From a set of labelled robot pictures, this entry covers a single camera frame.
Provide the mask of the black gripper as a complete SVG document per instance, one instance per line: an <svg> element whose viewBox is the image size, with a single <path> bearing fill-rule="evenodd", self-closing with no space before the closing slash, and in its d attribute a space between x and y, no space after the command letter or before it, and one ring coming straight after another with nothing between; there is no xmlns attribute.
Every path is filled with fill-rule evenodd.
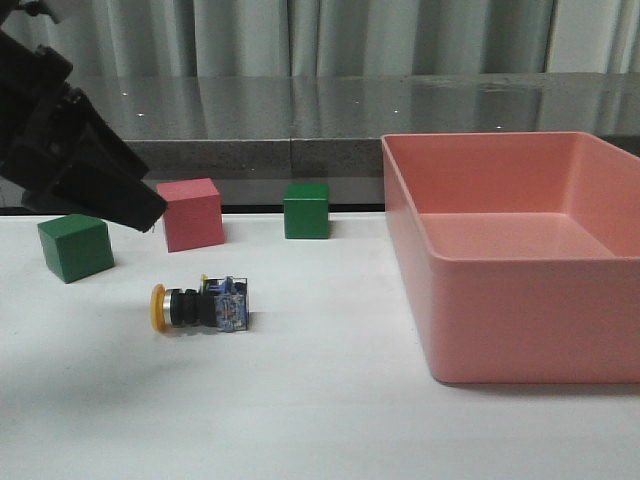
<svg viewBox="0 0 640 480"><path fill-rule="evenodd" d="M146 164L87 95L70 87L72 70L54 49L31 51L1 34L1 176L22 189L21 204L29 210L82 213L146 232L166 201L141 181ZM73 105L95 148L124 173L84 162L69 167L82 131Z"/></svg>

